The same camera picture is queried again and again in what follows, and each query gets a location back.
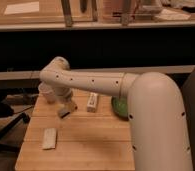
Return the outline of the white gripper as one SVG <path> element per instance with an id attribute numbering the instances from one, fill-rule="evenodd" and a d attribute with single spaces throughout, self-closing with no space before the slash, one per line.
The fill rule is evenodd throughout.
<path id="1" fill-rule="evenodd" d="M 77 109 L 77 104 L 71 101 L 73 92 L 70 88 L 58 88 L 56 91 L 58 101 L 63 103 L 61 108 L 68 108 L 74 112 Z"/>

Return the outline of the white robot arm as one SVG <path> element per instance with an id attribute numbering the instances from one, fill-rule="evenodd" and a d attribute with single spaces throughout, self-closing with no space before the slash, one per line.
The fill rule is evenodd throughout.
<path id="1" fill-rule="evenodd" d="M 76 72 L 63 57 L 40 71 L 55 92 L 74 88 L 127 100 L 136 171 L 194 171 L 187 114 L 173 79 L 159 72 Z"/>

